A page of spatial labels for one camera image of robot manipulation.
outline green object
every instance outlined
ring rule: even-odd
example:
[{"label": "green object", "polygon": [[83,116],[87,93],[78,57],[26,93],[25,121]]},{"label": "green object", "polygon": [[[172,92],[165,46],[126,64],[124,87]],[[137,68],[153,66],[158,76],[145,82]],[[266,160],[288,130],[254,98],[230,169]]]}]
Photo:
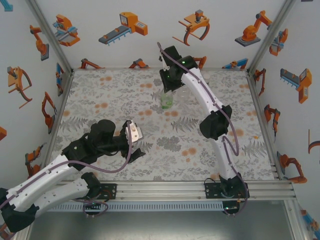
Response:
[{"label": "green object", "polygon": [[168,91],[166,93],[164,91],[162,91],[160,100],[161,100],[161,108],[162,109],[169,109],[173,105],[174,96],[171,91]]}]

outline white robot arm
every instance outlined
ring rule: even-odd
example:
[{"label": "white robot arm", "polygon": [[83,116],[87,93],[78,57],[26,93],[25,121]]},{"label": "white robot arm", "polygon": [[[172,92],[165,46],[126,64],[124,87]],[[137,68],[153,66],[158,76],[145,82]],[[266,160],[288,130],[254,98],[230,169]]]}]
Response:
[{"label": "white robot arm", "polygon": [[[116,126],[110,120],[100,120],[91,126],[90,133],[70,143],[62,154],[25,182],[10,189],[0,188],[2,217],[12,233],[29,226],[35,218],[48,209],[72,199],[95,198],[101,193],[101,184],[92,172],[84,173],[72,183],[53,188],[66,176],[91,167],[105,173],[117,173],[127,164],[145,155],[140,148],[132,153],[132,143],[142,138],[142,133],[132,121],[126,121],[119,136],[114,136]],[[114,156],[121,152],[126,158],[118,170],[104,170],[91,166],[102,155]]]},{"label": "white robot arm", "polygon": [[[216,96],[212,93],[209,86],[206,84],[205,80],[203,79],[203,77],[200,73],[200,69],[194,67],[194,68],[190,69],[190,71],[193,74],[195,74],[196,76],[198,76],[198,78],[201,80],[202,84],[207,86],[207,88],[210,91],[210,94],[214,97],[216,104],[222,109],[223,108],[222,102],[219,101],[216,98]],[[195,79],[194,76],[192,76],[190,73],[184,73],[181,77],[181,81],[195,95],[196,99],[198,100],[198,102],[202,106],[202,109],[204,109],[206,116],[210,116],[211,112],[214,112],[214,113],[219,112],[219,109],[215,105],[212,104],[212,101],[211,101],[208,93],[204,90],[202,85],[197,81],[197,79]],[[217,140],[215,140],[213,138],[210,138],[209,140],[212,144],[216,159],[218,161],[220,176],[222,178],[228,180],[228,179],[234,178],[236,176],[236,173],[233,171],[233,169],[231,168],[231,165],[228,162],[226,151],[225,151],[224,145],[223,145],[223,137],[224,136],[226,136],[225,133],[220,135],[217,138]],[[230,161],[233,164],[234,168],[236,169],[235,164],[234,164],[231,156],[230,156]]]},{"label": "white robot arm", "polygon": [[[239,171],[232,160],[230,154],[230,141],[227,138],[228,126],[231,124],[232,109],[229,105],[224,106],[221,101],[213,94],[209,86],[204,81],[200,69],[193,57],[182,57],[174,46],[160,49],[160,58],[163,69],[160,76],[165,92],[174,91],[186,85],[204,109],[206,118],[200,123],[200,131],[204,137],[212,143],[213,150],[219,165],[220,173],[220,192],[223,198],[233,198],[239,194],[245,200],[249,196],[246,183],[243,181]],[[239,144],[235,135],[236,150],[232,147],[235,155],[239,154]]]}]

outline table surface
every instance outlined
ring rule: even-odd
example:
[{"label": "table surface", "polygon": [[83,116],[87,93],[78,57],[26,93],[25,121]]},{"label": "table surface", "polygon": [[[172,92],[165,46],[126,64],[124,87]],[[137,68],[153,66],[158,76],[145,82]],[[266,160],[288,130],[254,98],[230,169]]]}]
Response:
[{"label": "table surface", "polygon": [[[240,154],[233,156],[245,180],[273,180],[267,148],[244,71],[202,70],[213,93],[224,105],[232,107],[231,120],[236,128]],[[133,120],[143,133],[134,144],[146,155],[116,174],[90,168],[71,175],[75,180],[84,172],[94,172],[105,181],[202,181],[217,179],[218,163],[210,142],[199,130],[205,113],[190,93],[186,100],[173,95],[173,106],[160,104],[162,82],[158,69],[76,70],[54,143],[51,159],[71,141],[90,131],[102,119],[116,125],[119,134],[126,120]],[[228,133],[231,142],[234,138]],[[125,159],[102,156],[93,165],[115,170]]]}]

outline black mounting plate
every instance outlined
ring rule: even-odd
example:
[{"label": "black mounting plate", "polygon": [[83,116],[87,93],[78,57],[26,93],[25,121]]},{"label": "black mounting plate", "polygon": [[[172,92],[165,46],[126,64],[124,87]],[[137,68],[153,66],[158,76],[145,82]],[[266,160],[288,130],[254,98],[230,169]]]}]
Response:
[{"label": "black mounting plate", "polygon": [[[220,182],[206,182],[204,184],[204,189],[205,189],[205,197],[206,199],[238,199],[238,195],[234,195],[233,197],[226,197],[222,194],[222,190],[220,187]],[[241,198],[244,198],[244,189],[240,189],[239,192],[241,195],[243,195]]]},{"label": "black mounting plate", "polygon": [[101,193],[95,200],[114,200],[117,196],[117,184],[115,183],[101,183]]}]

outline metal floor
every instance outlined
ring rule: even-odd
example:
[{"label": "metal floor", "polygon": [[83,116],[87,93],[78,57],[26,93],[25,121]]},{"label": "metal floor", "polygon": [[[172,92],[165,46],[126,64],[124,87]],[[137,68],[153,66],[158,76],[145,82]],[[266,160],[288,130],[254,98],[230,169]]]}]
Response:
[{"label": "metal floor", "polygon": [[242,214],[220,211],[47,212],[35,220],[30,240],[290,240],[283,204],[251,201]]}]

